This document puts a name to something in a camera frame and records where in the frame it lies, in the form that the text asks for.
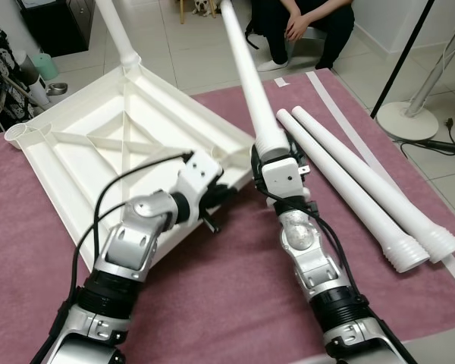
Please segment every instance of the black cabinet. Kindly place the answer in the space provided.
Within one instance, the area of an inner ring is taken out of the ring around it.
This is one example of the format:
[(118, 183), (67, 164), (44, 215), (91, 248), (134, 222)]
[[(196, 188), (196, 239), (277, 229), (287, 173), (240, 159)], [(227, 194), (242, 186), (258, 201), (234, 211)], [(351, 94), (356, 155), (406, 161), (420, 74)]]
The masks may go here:
[(94, 0), (56, 0), (20, 12), (44, 53), (56, 57), (88, 50)]

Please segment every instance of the white tile floor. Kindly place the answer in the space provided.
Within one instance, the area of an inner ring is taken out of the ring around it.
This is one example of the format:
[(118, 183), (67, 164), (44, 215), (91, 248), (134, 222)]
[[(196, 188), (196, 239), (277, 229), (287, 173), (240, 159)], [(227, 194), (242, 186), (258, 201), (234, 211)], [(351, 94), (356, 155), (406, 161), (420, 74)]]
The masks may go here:
[[(233, 3), (241, 27), (245, 27), (250, 19), (249, 2), (234, 0)], [(186, 20), (181, 25), (175, 0), (115, 0), (115, 4), (144, 65), (169, 83), (190, 95), (240, 84), (221, 17), (193, 15), (190, 12), (193, 2), (187, 1)], [(261, 48), (258, 51), (250, 49), (255, 63), (270, 59), (264, 38), (252, 36), (251, 40)], [(298, 56), (289, 67), (261, 74), (261, 77), (267, 80), (312, 70), (320, 50), (320, 43), (304, 41), (297, 46)], [(442, 52), (443, 47), (412, 52), (386, 101), (410, 99)], [(98, 11), (93, 19), (89, 51), (57, 57), (55, 63), (61, 72), (57, 81), (69, 83), (71, 92), (119, 65), (115, 46)], [(395, 63), (394, 59), (381, 59), (364, 42), (352, 36), (334, 66), (334, 74), (370, 112)], [(455, 122), (455, 56), (441, 82), (432, 90), (427, 107), (442, 126), (449, 117)], [(448, 140), (444, 127), (437, 139)], [(447, 157), (412, 146), (405, 148), (413, 165), (455, 211), (455, 156)]]

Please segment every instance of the black pants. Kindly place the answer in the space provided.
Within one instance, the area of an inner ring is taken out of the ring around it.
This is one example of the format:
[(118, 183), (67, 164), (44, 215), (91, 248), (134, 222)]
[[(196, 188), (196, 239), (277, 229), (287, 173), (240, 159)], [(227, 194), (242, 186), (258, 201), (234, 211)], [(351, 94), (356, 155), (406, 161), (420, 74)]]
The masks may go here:
[[(327, 0), (295, 0), (302, 15), (318, 8)], [(288, 61), (285, 50), (285, 30), (287, 29), (290, 13), (280, 0), (262, 0), (261, 27), (263, 35), (268, 40), (273, 61), (283, 64)], [(347, 44), (354, 28), (354, 13), (350, 5), (338, 8), (327, 17), (310, 24), (311, 27), (327, 33), (324, 52), (316, 68), (332, 68), (334, 61)]]

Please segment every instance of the white sneaker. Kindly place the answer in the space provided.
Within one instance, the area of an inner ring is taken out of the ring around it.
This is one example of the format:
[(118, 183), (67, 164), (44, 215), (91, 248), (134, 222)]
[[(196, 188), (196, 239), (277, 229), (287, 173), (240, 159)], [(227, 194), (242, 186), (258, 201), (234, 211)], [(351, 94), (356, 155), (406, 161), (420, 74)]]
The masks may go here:
[(275, 61), (271, 60), (271, 61), (268, 61), (265, 63), (261, 63), (258, 66), (257, 70), (258, 70), (258, 72), (268, 72), (268, 71), (279, 70), (280, 68), (284, 68), (286, 66), (288, 66), (288, 61), (286, 61), (283, 64), (278, 64), (278, 63), (275, 63)]

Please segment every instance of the white wall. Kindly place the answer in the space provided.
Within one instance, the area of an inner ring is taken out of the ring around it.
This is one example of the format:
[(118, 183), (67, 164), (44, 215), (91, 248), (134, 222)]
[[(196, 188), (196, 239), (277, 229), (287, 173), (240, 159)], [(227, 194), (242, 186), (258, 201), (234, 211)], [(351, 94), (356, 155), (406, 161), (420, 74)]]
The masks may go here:
[[(428, 0), (354, 0), (356, 24), (387, 53), (400, 52)], [(447, 42), (455, 30), (455, 0), (436, 0), (415, 47)]]
[(39, 46), (30, 35), (15, 0), (0, 0), (0, 27), (7, 33), (13, 50), (24, 49), (30, 56), (39, 53)]

